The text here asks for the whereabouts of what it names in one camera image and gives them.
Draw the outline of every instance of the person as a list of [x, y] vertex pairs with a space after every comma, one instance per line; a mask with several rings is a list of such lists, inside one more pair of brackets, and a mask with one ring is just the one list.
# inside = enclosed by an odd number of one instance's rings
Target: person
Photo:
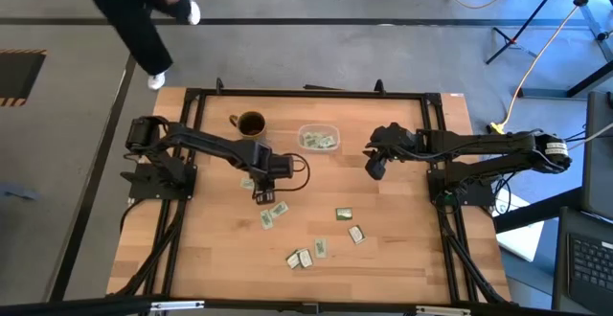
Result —
[[148, 87], [159, 90], [166, 82], [172, 58], [150, 17], [156, 9], [181, 24], [197, 25], [200, 8], [194, 0], [94, 0], [134, 59], [149, 74]]

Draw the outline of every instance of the coffee mug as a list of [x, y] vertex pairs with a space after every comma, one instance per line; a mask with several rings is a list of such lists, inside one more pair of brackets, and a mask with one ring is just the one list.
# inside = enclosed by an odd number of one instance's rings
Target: coffee mug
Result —
[[229, 120], [230, 124], [236, 127], [245, 139], [258, 140], [264, 136], [266, 131], [266, 120], [257, 111], [247, 111], [240, 116], [230, 115]]

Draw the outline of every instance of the black pants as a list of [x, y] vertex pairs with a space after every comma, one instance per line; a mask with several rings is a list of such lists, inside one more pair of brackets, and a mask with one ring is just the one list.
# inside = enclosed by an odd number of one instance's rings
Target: black pants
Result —
[[154, 8], [189, 24], [190, 0], [167, 4], [166, 0], [94, 0], [124, 41], [127, 49], [150, 76], [160, 74], [172, 65], [170, 54], [150, 18]]

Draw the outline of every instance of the clear plastic tub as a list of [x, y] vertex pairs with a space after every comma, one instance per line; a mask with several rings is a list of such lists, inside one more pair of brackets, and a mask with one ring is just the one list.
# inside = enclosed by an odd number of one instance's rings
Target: clear plastic tub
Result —
[[[307, 140], [312, 140], [311, 144], [316, 143], [318, 147], [310, 147]], [[298, 145], [314, 152], [334, 151], [341, 145], [341, 134], [330, 124], [305, 124], [298, 130]]]

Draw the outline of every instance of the keyboard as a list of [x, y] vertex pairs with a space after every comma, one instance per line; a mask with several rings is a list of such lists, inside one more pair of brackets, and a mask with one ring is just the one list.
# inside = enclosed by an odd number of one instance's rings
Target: keyboard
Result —
[[613, 308], [613, 244], [570, 234], [568, 236], [569, 295], [598, 313]]

